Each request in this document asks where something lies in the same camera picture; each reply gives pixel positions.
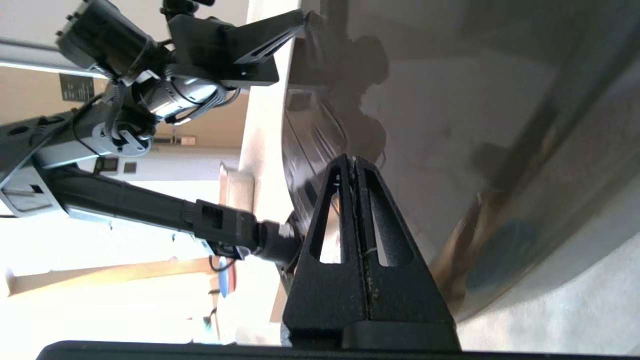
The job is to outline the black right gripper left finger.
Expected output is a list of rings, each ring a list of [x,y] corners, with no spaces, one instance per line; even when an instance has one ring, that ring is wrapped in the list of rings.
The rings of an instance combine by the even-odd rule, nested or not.
[[[361,246],[356,231],[352,164],[347,155],[329,163],[323,187],[302,242],[294,280],[282,315],[294,348],[340,348],[343,331],[367,316]],[[337,195],[340,263],[320,261],[333,195]]]

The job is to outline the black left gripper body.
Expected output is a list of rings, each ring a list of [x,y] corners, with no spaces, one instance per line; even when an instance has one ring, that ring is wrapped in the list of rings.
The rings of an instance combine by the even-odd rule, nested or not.
[[[238,26],[190,14],[176,14],[167,27],[174,45],[169,78],[196,78],[223,87],[267,87],[280,80],[274,59],[279,41],[234,44],[226,31]]]

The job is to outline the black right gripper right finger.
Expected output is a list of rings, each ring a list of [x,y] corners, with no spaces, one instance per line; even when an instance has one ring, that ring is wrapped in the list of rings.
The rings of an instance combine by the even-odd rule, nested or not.
[[[355,217],[365,281],[353,349],[459,351],[453,317],[381,173],[355,157]]]

